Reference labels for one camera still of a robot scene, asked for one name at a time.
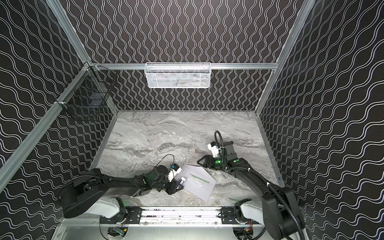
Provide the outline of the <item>lavender envelope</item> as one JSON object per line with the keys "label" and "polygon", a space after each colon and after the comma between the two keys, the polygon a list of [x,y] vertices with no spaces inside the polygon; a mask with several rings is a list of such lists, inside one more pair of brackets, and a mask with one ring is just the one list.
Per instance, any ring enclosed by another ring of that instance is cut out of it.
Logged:
{"label": "lavender envelope", "polygon": [[[181,177],[184,177],[186,181],[183,183],[183,190],[207,202],[216,185],[216,180],[203,167],[184,165],[181,168],[182,171],[175,176],[175,180],[180,181]],[[195,180],[192,178],[191,174],[208,180],[210,183],[206,184]]]}

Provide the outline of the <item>blue white glue stick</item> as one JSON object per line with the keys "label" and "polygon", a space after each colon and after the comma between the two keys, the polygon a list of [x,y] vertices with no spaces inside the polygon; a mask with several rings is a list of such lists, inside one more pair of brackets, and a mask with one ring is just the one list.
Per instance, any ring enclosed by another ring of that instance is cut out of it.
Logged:
{"label": "blue white glue stick", "polygon": [[185,181],[186,179],[184,177],[181,177],[179,184],[182,185]]}

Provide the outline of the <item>white letter with green border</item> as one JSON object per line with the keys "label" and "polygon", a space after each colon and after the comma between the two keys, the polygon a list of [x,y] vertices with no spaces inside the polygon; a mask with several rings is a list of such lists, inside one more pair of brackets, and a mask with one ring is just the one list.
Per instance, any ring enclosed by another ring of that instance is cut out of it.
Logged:
{"label": "white letter with green border", "polygon": [[201,182],[203,182],[203,183],[206,183],[206,184],[209,184],[209,183],[210,183],[208,180],[205,180],[205,179],[200,178],[200,177],[198,177],[198,176],[195,176],[195,175],[192,175],[192,174],[191,174],[191,176],[192,176],[193,179],[198,180],[198,181],[201,181]]}

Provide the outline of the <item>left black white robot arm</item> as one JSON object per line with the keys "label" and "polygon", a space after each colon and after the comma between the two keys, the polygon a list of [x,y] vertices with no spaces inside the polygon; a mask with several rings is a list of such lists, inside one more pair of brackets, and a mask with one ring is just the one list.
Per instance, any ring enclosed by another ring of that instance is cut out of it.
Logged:
{"label": "left black white robot arm", "polygon": [[122,196],[141,197],[151,190],[166,191],[173,195],[184,188],[184,179],[169,179],[170,170],[159,165],[150,172],[133,178],[111,177],[101,173],[100,169],[90,171],[64,184],[58,198],[62,203],[63,215],[66,219],[78,217],[89,212],[102,197]]}

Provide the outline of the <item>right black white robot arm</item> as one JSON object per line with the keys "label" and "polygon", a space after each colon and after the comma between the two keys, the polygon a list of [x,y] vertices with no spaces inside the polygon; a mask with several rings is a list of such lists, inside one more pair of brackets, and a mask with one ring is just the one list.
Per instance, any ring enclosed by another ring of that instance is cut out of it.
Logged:
{"label": "right black white robot arm", "polygon": [[262,202],[263,218],[257,222],[265,226],[274,240],[289,239],[295,233],[300,240],[305,239],[305,221],[291,189],[273,184],[254,170],[248,161],[239,158],[232,141],[223,144],[211,142],[208,149],[212,154],[198,160],[198,165],[223,171],[245,183]]}

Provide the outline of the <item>aluminium front rail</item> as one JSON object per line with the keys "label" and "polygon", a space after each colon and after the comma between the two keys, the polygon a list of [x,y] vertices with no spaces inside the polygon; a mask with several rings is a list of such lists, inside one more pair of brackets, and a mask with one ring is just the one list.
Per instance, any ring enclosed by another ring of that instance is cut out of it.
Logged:
{"label": "aluminium front rail", "polygon": [[[100,224],[100,216],[110,219],[117,213],[103,213],[100,215],[85,213],[75,218],[62,218],[61,224],[71,227],[247,227],[250,224],[224,225],[217,215],[222,207],[140,207],[143,209],[139,224],[108,225]],[[240,207],[247,219],[261,221],[262,208],[247,202]]]}

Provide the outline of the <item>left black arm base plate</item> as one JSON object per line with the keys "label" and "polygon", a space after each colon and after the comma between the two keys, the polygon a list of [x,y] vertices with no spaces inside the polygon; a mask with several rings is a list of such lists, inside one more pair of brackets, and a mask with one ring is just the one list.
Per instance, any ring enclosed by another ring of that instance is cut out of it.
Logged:
{"label": "left black arm base plate", "polygon": [[140,207],[126,207],[126,210],[118,212],[110,219],[100,216],[100,224],[123,225],[139,224],[143,209]]}

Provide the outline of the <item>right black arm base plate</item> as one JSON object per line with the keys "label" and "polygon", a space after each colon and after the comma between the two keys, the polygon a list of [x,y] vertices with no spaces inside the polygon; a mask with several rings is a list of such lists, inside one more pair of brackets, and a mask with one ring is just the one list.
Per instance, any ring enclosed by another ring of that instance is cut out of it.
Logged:
{"label": "right black arm base plate", "polygon": [[229,225],[229,224],[246,225],[250,223],[261,224],[256,220],[247,219],[241,212],[240,208],[237,208],[237,207],[222,207],[217,217],[221,219],[222,224],[224,225]]}

